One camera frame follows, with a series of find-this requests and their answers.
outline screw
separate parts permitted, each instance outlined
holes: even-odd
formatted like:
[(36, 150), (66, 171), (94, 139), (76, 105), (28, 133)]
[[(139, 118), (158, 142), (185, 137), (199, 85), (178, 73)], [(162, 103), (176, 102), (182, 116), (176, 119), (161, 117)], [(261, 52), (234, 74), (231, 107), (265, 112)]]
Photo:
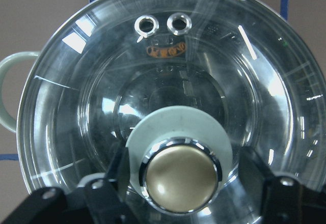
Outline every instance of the screw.
[(44, 199), (44, 200), (51, 199), (55, 195), (56, 195), (56, 189), (51, 188), (42, 195), (42, 199)]
[(280, 182), (284, 186), (293, 186), (294, 185), (294, 180), (289, 177), (282, 177)]
[(103, 186), (103, 180), (102, 179), (98, 179), (95, 182), (92, 183), (92, 189), (98, 189), (101, 188)]

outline pot handle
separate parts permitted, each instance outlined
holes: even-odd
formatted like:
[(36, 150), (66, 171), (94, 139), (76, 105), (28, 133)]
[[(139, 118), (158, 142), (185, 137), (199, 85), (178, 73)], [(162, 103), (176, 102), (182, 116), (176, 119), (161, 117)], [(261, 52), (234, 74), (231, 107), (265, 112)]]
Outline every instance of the pot handle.
[(37, 58), (40, 52), (28, 51), (14, 53), (0, 62), (0, 124), (2, 124), (8, 130), (16, 133), (16, 119), (14, 119), (6, 110), (2, 100), (2, 84), (4, 82), (7, 72), (12, 66), (20, 62), (31, 60), (31, 58)]

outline glass lid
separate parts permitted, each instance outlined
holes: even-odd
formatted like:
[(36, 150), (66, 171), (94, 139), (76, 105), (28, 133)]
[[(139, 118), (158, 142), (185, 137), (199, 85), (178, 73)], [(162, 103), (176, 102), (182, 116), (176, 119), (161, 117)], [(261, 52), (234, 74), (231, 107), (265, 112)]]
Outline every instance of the glass lid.
[[(321, 189), (324, 94), (304, 42), (256, 0), (97, 0), (54, 34), (29, 75), (17, 134), (24, 179), (29, 191), (69, 193), (128, 146), (135, 176), (126, 201), (141, 223), (253, 223), (257, 212), (237, 177), (239, 148)], [(149, 191), (158, 179), (154, 163), (177, 150), (217, 172), (210, 183), (197, 179), (211, 190), (194, 207), (165, 208), (159, 191), (151, 202), (140, 190), (144, 174), (154, 179)], [(137, 165), (143, 156), (154, 163)]]

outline sticker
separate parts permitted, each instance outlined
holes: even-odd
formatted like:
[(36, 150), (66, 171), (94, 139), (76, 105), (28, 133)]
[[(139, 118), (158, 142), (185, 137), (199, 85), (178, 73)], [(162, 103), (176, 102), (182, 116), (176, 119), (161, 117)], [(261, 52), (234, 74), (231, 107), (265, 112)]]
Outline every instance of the sticker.
[(154, 58), (168, 59), (179, 56), (186, 51), (186, 44), (184, 42), (179, 42), (172, 47), (147, 47), (147, 54)]

